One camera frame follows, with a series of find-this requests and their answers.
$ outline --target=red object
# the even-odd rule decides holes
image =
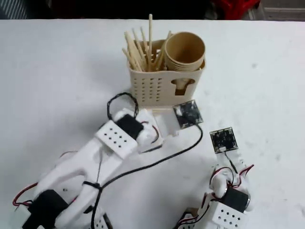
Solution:
[[[260,0],[213,0],[213,2],[216,7],[224,11],[225,20],[240,20],[246,11],[260,4]]]

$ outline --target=beige plastic holder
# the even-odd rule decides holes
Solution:
[[[152,56],[156,56],[164,41],[152,42]],[[129,66],[131,93],[141,107],[166,107],[187,102],[192,99],[204,67],[205,60],[193,72],[139,72]]]

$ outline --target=white table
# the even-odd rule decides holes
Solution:
[[[148,22],[0,21],[1,228],[15,194],[107,120],[106,102],[130,86],[123,32],[141,25],[147,29]],[[153,38],[165,38],[169,29],[197,33],[207,47],[194,95],[204,139],[185,155],[111,184],[102,202],[114,228],[170,229],[187,206],[198,206],[215,162],[209,132],[228,126],[246,163],[255,164],[249,176],[257,204],[247,228],[302,228],[305,23],[154,21]],[[117,101],[113,110],[127,104]],[[195,127],[184,130],[163,149],[133,156],[118,173],[198,136]]]

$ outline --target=white plastic bracket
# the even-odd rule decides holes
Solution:
[[[217,201],[210,202],[207,218],[226,229],[243,229],[248,220],[244,213]]]
[[[138,143],[112,120],[108,121],[95,136],[121,159],[125,159],[138,146]]]

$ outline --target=white tabletop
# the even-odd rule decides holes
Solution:
[[[1,228],[16,193],[62,152],[92,138],[107,120],[106,102],[130,87],[123,33],[141,25],[147,30],[148,22],[138,20],[0,21]],[[107,187],[102,203],[114,228],[170,229],[187,206],[199,206],[215,162],[209,132],[229,126],[246,163],[255,164],[249,177],[256,208],[247,228],[303,227],[305,23],[154,21],[153,39],[168,30],[197,33],[206,44],[194,94],[204,138],[187,154]],[[126,105],[117,101],[113,110]],[[195,127],[181,131],[118,173],[198,137]]]

